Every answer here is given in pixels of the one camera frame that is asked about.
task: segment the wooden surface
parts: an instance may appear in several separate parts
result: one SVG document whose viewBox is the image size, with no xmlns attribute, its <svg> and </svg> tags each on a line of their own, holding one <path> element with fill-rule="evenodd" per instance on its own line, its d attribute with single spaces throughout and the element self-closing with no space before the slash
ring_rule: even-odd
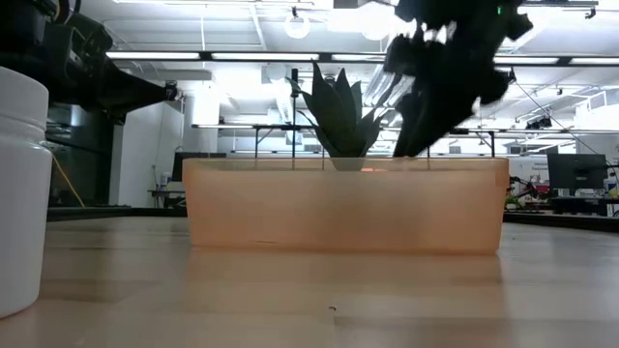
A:
<svg viewBox="0 0 619 348">
<path fill-rule="evenodd" d="M 40 299 L 0 320 L 0 347 L 618 347 L 619 239 L 503 230 L 497 257 L 416 257 L 191 250 L 184 218 L 54 222 Z"/>
</svg>

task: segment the white container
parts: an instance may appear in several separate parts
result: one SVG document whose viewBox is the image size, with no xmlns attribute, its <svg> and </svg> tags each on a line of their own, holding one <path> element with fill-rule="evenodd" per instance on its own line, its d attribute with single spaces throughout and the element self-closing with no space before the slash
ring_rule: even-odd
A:
<svg viewBox="0 0 619 348">
<path fill-rule="evenodd" d="M 159 179 L 159 190 L 167 190 L 167 184 L 172 180 L 172 174 L 169 172 L 162 173 Z"/>
<path fill-rule="evenodd" d="M 48 92 L 0 67 L 0 318 L 39 296 L 51 153 L 45 138 Z"/>
<path fill-rule="evenodd" d="M 607 179 L 604 179 L 604 190 L 608 193 L 608 196 L 611 198 L 619 197 L 619 179 L 616 176 L 611 176 Z"/>
</svg>

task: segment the green leaf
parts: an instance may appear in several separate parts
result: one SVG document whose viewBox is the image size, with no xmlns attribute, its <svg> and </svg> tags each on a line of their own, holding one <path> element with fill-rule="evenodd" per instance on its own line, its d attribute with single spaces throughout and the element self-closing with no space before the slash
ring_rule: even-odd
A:
<svg viewBox="0 0 619 348">
<path fill-rule="evenodd" d="M 344 106 L 338 93 L 324 80 L 316 62 L 311 63 L 313 64 L 313 83 L 311 104 L 308 104 L 308 108 L 318 126 L 329 137 L 331 144 L 339 148 L 339 141 L 349 136 L 352 130 L 345 121 Z"/>
<path fill-rule="evenodd" d="M 313 96 L 310 93 L 304 92 L 304 91 L 301 91 L 300 93 L 303 96 L 303 100 L 306 102 L 306 105 L 308 106 L 309 112 L 313 114 L 313 111 L 311 111 L 311 103 L 313 102 Z"/>
<path fill-rule="evenodd" d="M 366 138 L 366 134 L 368 130 L 371 128 L 371 125 L 374 123 L 374 110 L 370 111 L 368 115 L 364 116 L 359 123 L 357 124 L 357 129 L 355 133 L 360 137 Z"/>
<path fill-rule="evenodd" d="M 374 122 L 372 123 L 371 127 L 367 130 L 366 146 L 364 147 L 364 151 L 361 154 L 362 157 L 366 156 L 369 148 L 371 148 L 371 146 L 374 145 L 374 143 L 376 142 L 376 139 L 378 139 L 378 134 L 380 133 L 380 122 L 383 120 L 384 117 L 385 115 L 377 117 L 376 120 L 374 120 Z"/>
<path fill-rule="evenodd" d="M 341 69 L 339 71 L 338 80 L 336 80 L 336 92 L 344 106 L 344 121 L 348 128 L 353 131 L 357 126 L 357 110 L 355 107 L 355 99 L 353 98 L 348 79 L 346 78 L 346 69 Z"/>
<path fill-rule="evenodd" d="M 331 144 L 331 141 L 329 141 L 329 137 L 327 136 L 327 134 L 325 134 L 325 132 L 320 127 L 318 127 L 304 112 L 299 111 L 299 113 L 303 115 L 303 117 L 305 117 L 306 120 L 308 120 L 308 122 L 313 126 L 313 130 L 316 132 L 316 138 L 318 138 L 320 144 L 325 148 L 325 150 L 327 150 L 329 156 L 332 158 L 342 157 L 339 150 Z"/>
<path fill-rule="evenodd" d="M 355 101 L 355 115 L 356 122 L 359 122 L 363 117 L 363 102 L 361 97 L 361 81 L 357 81 L 353 83 L 352 87 L 350 87 L 350 92 L 352 93 L 352 98 Z"/>
<path fill-rule="evenodd" d="M 287 78 L 286 78 L 286 81 L 288 81 L 288 83 L 290 83 L 290 87 L 292 87 L 292 90 L 293 90 L 293 91 L 297 91 L 297 92 L 299 92 L 299 93 L 303 92 L 303 91 L 301 90 L 301 85 L 300 85 L 299 83 L 297 83 L 297 81 L 293 80 L 293 79 L 292 79 L 292 78 L 290 78 L 290 77 L 287 77 Z"/>
</svg>

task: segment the rectangular planter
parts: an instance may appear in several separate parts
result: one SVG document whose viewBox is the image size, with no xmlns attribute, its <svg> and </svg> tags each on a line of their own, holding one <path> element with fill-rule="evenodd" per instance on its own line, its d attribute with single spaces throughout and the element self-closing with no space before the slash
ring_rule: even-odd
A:
<svg viewBox="0 0 619 348">
<path fill-rule="evenodd" d="M 336 170 L 349 167 L 362 170 Z M 492 254 L 507 159 L 186 159 L 195 247 Z"/>
</svg>

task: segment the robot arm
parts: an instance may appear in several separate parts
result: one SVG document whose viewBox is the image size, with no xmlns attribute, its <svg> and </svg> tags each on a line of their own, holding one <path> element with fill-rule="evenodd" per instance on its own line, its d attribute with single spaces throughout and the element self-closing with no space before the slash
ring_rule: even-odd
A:
<svg viewBox="0 0 619 348">
<path fill-rule="evenodd" d="M 69 0 L 0 1 L 0 66 L 41 82 L 54 102 L 103 110 L 117 123 L 132 110 L 173 100 L 166 87 L 120 71 L 106 53 L 113 41 L 98 22 L 73 12 Z"/>
<path fill-rule="evenodd" d="M 482 105 L 503 97 L 507 73 L 494 68 L 494 55 L 505 38 L 517 40 L 533 28 L 518 14 L 523 0 L 400 0 L 396 14 L 417 22 L 412 38 L 395 38 L 385 71 L 415 76 L 412 90 L 396 109 L 402 115 L 394 157 L 414 157 L 472 115 Z M 427 31 L 455 27 L 445 42 L 425 41 Z"/>
</svg>

